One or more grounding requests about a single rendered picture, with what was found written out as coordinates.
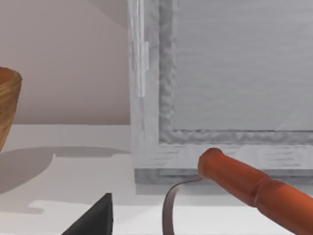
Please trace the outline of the wooden bowl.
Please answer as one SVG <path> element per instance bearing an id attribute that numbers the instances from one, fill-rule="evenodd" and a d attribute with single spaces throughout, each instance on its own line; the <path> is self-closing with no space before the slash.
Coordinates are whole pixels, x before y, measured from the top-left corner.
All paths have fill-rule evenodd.
<path id="1" fill-rule="evenodd" d="M 0 152 L 14 121 L 21 87 L 22 77 L 17 71 L 0 67 Z"/>

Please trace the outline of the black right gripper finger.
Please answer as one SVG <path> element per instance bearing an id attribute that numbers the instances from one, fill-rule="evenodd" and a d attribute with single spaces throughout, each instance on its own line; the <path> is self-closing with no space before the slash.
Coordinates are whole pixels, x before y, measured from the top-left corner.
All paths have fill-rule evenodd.
<path id="1" fill-rule="evenodd" d="M 61 235 L 112 235 L 112 194 L 106 193 Z"/>

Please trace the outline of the grey cabinet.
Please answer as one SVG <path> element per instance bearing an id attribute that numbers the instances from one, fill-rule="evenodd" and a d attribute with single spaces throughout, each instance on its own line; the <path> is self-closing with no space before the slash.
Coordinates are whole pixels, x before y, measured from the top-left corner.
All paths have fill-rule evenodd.
<path id="1" fill-rule="evenodd" d="M 217 147 L 313 185 L 313 0 L 127 0 L 137 184 L 197 178 Z"/>

